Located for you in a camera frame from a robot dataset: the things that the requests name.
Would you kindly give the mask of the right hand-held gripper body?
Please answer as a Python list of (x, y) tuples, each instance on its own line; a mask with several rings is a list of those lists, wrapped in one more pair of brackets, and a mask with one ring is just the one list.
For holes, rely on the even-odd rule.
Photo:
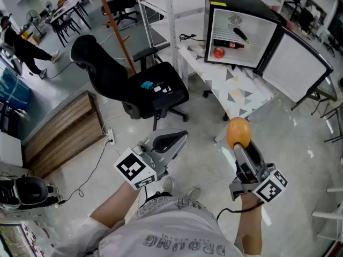
[(233, 201), (242, 194), (251, 193), (262, 202), (269, 203), (276, 199), (288, 185), (288, 180), (280, 170), (276, 169), (274, 163), (263, 165), (258, 177), (261, 181), (246, 184), (236, 177), (229, 185)]

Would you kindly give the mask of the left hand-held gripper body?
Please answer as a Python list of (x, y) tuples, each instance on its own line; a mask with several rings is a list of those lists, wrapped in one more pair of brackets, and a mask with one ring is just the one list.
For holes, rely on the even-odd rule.
[(124, 151), (114, 168), (132, 188), (141, 189), (168, 174), (167, 151), (166, 143), (140, 141), (134, 148)]

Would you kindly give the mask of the black mini fridge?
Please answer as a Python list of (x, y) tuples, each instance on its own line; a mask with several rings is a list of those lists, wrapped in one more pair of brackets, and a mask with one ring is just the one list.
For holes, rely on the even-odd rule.
[[(242, 43), (244, 49), (222, 47), (224, 57), (215, 58), (213, 30), (235, 27), (256, 35), (261, 46)], [(283, 25), (261, 0), (205, 0), (203, 39), (205, 62), (250, 68), (293, 102), (316, 89), (333, 71), (329, 62)]]

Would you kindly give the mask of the person's right forearm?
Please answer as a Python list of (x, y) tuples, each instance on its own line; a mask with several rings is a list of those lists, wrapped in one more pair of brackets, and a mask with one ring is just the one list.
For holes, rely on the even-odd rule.
[(262, 206), (254, 194), (242, 194), (242, 210), (255, 209), (241, 213), (235, 246), (244, 256), (260, 256), (262, 253)]

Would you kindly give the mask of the person's left forearm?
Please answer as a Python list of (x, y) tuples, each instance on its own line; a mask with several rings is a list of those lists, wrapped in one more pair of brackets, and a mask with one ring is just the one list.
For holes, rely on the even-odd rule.
[(140, 190), (134, 190), (129, 183), (124, 182), (111, 197), (91, 213), (90, 218), (111, 229), (117, 222), (125, 219), (139, 192)]

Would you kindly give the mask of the person's left white shoe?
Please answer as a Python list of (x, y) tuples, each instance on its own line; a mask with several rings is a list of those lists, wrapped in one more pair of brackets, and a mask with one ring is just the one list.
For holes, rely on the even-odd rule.
[(174, 180), (172, 177), (167, 177), (163, 180), (161, 185), (161, 192), (171, 194), (174, 189)]

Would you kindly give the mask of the person's white shoe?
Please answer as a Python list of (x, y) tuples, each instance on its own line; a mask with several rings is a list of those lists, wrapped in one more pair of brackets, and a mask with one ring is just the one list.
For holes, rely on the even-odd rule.
[(187, 199), (191, 201), (197, 201), (200, 195), (201, 195), (201, 189), (196, 187), (188, 192)]
[(174, 189), (174, 180), (172, 177), (167, 177), (163, 180), (161, 185), (161, 192), (171, 194)]

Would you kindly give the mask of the person's black trousers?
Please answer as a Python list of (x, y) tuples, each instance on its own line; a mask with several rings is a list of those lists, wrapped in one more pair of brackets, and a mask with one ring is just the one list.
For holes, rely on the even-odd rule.
[(168, 192), (156, 192), (154, 195), (146, 199), (146, 202), (149, 202), (150, 200), (159, 198), (159, 197), (172, 197), (172, 195)]

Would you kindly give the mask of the person's right white shoe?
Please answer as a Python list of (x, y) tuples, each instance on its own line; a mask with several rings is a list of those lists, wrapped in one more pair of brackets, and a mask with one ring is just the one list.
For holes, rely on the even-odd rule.
[(188, 192), (187, 199), (191, 201), (197, 201), (200, 195), (201, 195), (201, 189), (196, 187)]

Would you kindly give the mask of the white stool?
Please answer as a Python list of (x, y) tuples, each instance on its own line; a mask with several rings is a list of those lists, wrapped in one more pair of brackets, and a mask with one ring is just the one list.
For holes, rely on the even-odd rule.
[(325, 219), (324, 226), (316, 234), (317, 237), (341, 242), (343, 244), (343, 199), (333, 211), (321, 212), (315, 210), (311, 215), (314, 218)]

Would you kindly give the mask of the triangle patterned tablecloth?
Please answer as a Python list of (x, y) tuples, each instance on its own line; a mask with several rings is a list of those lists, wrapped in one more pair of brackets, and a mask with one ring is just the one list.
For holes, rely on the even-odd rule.
[(214, 94), (229, 119), (246, 118), (275, 97), (272, 88), (249, 69), (204, 62), (200, 44), (182, 46), (179, 53)]

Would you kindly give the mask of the person's white printed shirt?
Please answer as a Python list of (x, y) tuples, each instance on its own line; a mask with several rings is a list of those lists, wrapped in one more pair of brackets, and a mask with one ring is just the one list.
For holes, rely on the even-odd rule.
[(243, 257), (202, 204), (159, 197), (126, 223), (108, 228), (88, 218), (51, 257)]

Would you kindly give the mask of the black mesh office chair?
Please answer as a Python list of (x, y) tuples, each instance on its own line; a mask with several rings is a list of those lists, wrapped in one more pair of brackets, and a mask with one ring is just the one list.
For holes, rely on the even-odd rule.
[[(175, 109), (189, 100), (188, 90), (177, 71), (169, 62), (146, 66), (147, 57), (157, 52), (158, 48), (148, 48), (136, 53), (133, 61), (141, 62), (141, 71), (129, 76), (127, 69), (113, 59), (93, 35), (82, 35), (72, 45), (70, 60), (87, 71), (97, 93), (120, 101), (132, 119), (153, 118), (157, 122), (171, 112), (187, 122), (188, 115)], [(141, 88), (146, 81), (153, 82), (153, 87)], [(171, 92), (163, 93), (166, 87), (170, 87)]]

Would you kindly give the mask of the wooden plank crate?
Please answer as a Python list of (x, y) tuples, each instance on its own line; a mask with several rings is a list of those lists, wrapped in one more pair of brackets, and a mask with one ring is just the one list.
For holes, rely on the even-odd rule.
[(104, 137), (93, 95), (86, 90), (25, 144), (25, 167), (44, 179)]

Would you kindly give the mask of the black white-rimmed chair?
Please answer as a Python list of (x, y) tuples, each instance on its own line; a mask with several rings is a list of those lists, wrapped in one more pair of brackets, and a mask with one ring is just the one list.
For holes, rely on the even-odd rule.
[(0, 177), (0, 207), (5, 210), (28, 210), (48, 197), (45, 182), (38, 177)]

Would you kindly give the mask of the dark soda bottle red label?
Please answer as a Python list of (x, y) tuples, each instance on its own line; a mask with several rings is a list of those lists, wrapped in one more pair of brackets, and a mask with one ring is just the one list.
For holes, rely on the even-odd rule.
[(231, 48), (231, 49), (244, 49), (243, 44), (233, 42), (233, 41), (226, 41), (226, 40), (214, 39), (214, 45), (216, 47), (225, 47), (225, 48)]

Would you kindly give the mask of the orange wooden coat stand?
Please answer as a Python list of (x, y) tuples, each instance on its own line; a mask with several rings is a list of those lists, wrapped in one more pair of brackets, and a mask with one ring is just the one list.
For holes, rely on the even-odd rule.
[(131, 69), (131, 73), (133, 75), (135, 75), (136, 74), (135, 67), (133, 66), (133, 63), (132, 63), (132, 61), (130, 59), (130, 56), (129, 56), (128, 52), (127, 52), (127, 49), (126, 49), (125, 44), (124, 44), (124, 40), (122, 39), (122, 37), (120, 35), (120, 32), (118, 30), (118, 26), (116, 25), (116, 22), (115, 22), (112, 14), (110, 12), (110, 8), (108, 6), (108, 3), (107, 3), (106, 0), (101, 0), (101, 3), (102, 3), (102, 5), (103, 5), (103, 7), (105, 9), (105, 12), (106, 12), (107, 17), (108, 17), (109, 22), (110, 22), (110, 25), (111, 25), (111, 27), (112, 27), (112, 29), (113, 29), (116, 37), (117, 37), (117, 40), (118, 40), (118, 42), (119, 42), (119, 44), (121, 46), (121, 49), (122, 49), (122, 51), (123, 51), (123, 53), (124, 53), (124, 55), (126, 57), (126, 60), (127, 60), (128, 64), (129, 64), (129, 67)]

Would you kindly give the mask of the white metal shelf rack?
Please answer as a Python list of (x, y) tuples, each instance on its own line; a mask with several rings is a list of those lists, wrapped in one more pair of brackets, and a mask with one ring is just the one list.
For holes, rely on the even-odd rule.
[[(268, 7), (274, 0), (261, 0)], [(158, 59), (167, 61), (180, 69), (189, 66), (182, 59), (179, 49), (182, 46), (200, 44), (204, 48), (205, 0), (138, 0), (139, 6), (149, 8), (162, 15), (162, 20), (146, 24), (146, 33), (157, 32), (165, 40), (159, 44)]]

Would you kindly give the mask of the dark purple eggplant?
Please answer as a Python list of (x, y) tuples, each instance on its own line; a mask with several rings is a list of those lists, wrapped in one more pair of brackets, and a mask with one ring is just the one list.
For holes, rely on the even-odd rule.
[(249, 39), (247, 38), (247, 36), (238, 28), (238, 27), (235, 27), (233, 29), (234, 33), (236, 35), (238, 35), (242, 40), (245, 41), (245, 43), (249, 44)]

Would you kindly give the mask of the white cabinet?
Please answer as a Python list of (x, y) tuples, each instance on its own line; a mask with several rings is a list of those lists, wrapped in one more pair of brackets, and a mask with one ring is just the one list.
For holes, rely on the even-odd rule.
[(23, 167), (21, 141), (1, 131), (0, 161), (9, 165)]

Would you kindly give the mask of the black swivel office chair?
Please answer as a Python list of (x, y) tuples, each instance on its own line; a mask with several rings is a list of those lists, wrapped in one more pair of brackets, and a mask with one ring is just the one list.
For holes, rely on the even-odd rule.
[(138, 23), (137, 18), (131, 17), (132, 14), (139, 15), (138, 11), (126, 12), (127, 9), (133, 9), (138, 4), (136, 0), (109, 0), (107, 4), (111, 14), (115, 16), (118, 14), (118, 17), (114, 18), (116, 25), (124, 19)]

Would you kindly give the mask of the blue wrapped crate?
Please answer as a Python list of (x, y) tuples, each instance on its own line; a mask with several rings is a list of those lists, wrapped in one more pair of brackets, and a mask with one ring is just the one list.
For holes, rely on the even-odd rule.
[(7, 67), (0, 74), (0, 101), (17, 110), (26, 110), (31, 89)]

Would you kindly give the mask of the black table with chairs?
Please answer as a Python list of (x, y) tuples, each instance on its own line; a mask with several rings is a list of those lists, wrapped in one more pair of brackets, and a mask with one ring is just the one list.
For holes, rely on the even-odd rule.
[(85, 20), (85, 16), (88, 13), (84, 10), (81, 5), (81, 0), (65, 0), (63, 5), (59, 7), (55, 13), (51, 15), (51, 20), (49, 25), (52, 27), (53, 31), (57, 34), (63, 47), (68, 43), (66, 36), (69, 37), (68, 29), (80, 34), (80, 26), (74, 21), (72, 14), (75, 13), (79, 19), (86, 25), (88, 29), (91, 29), (88, 22)]

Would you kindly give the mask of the black standing fan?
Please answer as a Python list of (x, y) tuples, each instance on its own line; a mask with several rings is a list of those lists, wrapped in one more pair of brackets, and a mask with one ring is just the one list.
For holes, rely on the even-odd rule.
[(39, 24), (40, 24), (40, 15), (37, 13), (35, 10), (29, 10), (26, 13), (26, 22), (28, 26), (34, 26), (36, 31), (39, 34), (39, 39), (42, 39), (45, 35), (46, 32), (41, 32), (39, 29)]

